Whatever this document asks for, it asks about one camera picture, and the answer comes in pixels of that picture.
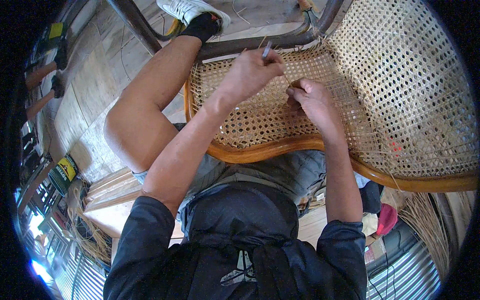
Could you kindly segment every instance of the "right hand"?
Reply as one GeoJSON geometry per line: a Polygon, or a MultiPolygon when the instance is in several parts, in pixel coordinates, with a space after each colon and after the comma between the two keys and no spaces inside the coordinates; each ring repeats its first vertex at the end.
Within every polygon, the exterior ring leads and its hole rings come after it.
{"type": "Polygon", "coordinates": [[[287,103],[292,110],[303,111],[317,126],[324,140],[345,140],[342,121],[325,86],[307,78],[300,78],[290,85],[287,103]]]}
{"type": "Polygon", "coordinates": [[[218,86],[217,91],[228,95],[233,108],[257,94],[274,77],[283,75],[285,64],[282,57],[270,50],[264,60],[263,52],[264,48],[243,51],[218,86]]]}

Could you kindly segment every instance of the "yellow label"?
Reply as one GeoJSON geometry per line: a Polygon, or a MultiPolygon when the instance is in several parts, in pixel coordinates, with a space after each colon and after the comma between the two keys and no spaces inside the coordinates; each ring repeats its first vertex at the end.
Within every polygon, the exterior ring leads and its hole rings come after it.
{"type": "Polygon", "coordinates": [[[54,23],[50,29],[50,36],[48,39],[53,39],[55,37],[61,36],[61,31],[63,29],[63,23],[54,23]]]}
{"type": "Polygon", "coordinates": [[[72,181],[76,173],[72,165],[70,164],[70,162],[66,158],[62,158],[59,161],[58,165],[60,166],[62,171],[65,173],[65,175],[67,175],[68,179],[72,181]]]}

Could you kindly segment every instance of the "pink hat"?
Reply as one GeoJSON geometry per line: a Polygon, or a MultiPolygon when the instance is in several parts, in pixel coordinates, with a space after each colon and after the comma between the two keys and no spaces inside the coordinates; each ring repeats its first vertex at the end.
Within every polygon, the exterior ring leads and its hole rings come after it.
{"type": "Polygon", "coordinates": [[[388,204],[382,203],[380,218],[378,218],[377,235],[389,233],[397,221],[396,209],[388,204]]]}

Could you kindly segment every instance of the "shoe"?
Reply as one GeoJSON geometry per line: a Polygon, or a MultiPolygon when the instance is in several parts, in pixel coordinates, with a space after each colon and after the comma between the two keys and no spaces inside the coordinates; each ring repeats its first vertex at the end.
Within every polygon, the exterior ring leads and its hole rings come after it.
{"type": "Polygon", "coordinates": [[[54,61],[57,64],[57,70],[63,71],[67,67],[67,40],[65,38],[60,40],[54,61]]]}
{"type": "Polygon", "coordinates": [[[215,9],[202,0],[156,0],[156,3],[166,13],[182,21],[185,26],[188,26],[196,16],[204,12],[211,12],[222,20],[217,34],[221,34],[230,25],[230,17],[226,13],[215,9]]]}
{"type": "Polygon", "coordinates": [[[55,98],[62,98],[65,94],[65,87],[56,75],[52,77],[52,90],[55,92],[55,98]]]}

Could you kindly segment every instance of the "hexagonal cane weave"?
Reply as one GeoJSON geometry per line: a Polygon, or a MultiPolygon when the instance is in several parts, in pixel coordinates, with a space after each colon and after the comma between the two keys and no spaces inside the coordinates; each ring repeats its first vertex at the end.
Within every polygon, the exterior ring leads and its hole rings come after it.
{"type": "MultiPolygon", "coordinates": [[[[335,33],[303,50],[281,51],[289,81],[324,83],[342,118],[350,153],[391,176],[421,178],[475,171],[479,141],[472,95],[447,35],[418,0],[356,0],[335,33]]],[[[195,64],[195,113],[232,59],[195,64]]],[[[277,77],[233,110],[214,141],[239,149],[318,134],[289,111],[277,77]]]]}

